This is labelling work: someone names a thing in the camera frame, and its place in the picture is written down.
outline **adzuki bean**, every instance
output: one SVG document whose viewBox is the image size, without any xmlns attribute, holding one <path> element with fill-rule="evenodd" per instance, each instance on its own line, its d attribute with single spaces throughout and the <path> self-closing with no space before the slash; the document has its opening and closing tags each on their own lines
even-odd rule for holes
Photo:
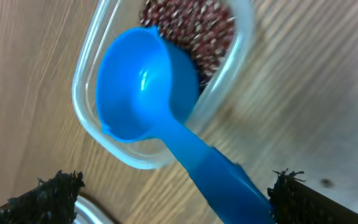
<svg viewBox="0 0 358 224">
<path fill-rule="evenodd" d="M 225 59 L 235 18 L 219 0 L 145 0 L 139 22 L 158 26 L 160 35 L 194 60 L 203 90 Z"/>
</svg>

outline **scoop handle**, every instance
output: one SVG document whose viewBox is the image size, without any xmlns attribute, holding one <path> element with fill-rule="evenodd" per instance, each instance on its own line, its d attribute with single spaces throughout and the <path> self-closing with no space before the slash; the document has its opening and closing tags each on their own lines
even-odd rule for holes
<svg viewBox="0 0 358 224">
<path fill-rule="evenodd" d="M 209 147 L 174 118 L 161 122 L 156 134 L 224 223 L 273 223 L 268 200 L 241 166 Z"/>
</svg>

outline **transparent container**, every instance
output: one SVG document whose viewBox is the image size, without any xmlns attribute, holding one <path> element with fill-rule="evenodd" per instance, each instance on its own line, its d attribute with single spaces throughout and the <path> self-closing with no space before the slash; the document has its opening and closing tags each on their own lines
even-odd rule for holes
<svg viewBox="0 0 358 224">
<path fill-rule="evenodd" d="M 253 12 L 247 0 L 226 0 L 236 17 L 235 36 L 212 80 L 201 94 L 186 126 L 201 134 L 227 97 L 250 49 L 254 28 Z M 95 107 L 95 85 L 99 65 L 111 42 L 124 31 L 139 26 L 143 0 L 100 0 L 89 25 L 76 66 L 73 107 L 87 132 L 111 154 L 138 169 L 156 169 L 174 160 L 162 141 L 152 139 L 131 144 L 113 140 L 101 132 Z"/>
</svg>

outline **blue plastic scoop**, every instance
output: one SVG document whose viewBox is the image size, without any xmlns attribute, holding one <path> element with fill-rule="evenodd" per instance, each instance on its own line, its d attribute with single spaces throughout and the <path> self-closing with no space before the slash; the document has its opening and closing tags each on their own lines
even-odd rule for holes
<svg viewBox="0 0 358 224">
<path fill-rule="evenodd" d="M 224 223 L 272 223 L 267 199 L 242 168 L 183 125 L 197 99 L 193 62 L 156 27 L 121 34 L 99 68 L 96 108 L 106 134 L 161 139 Z"/>
</svg>

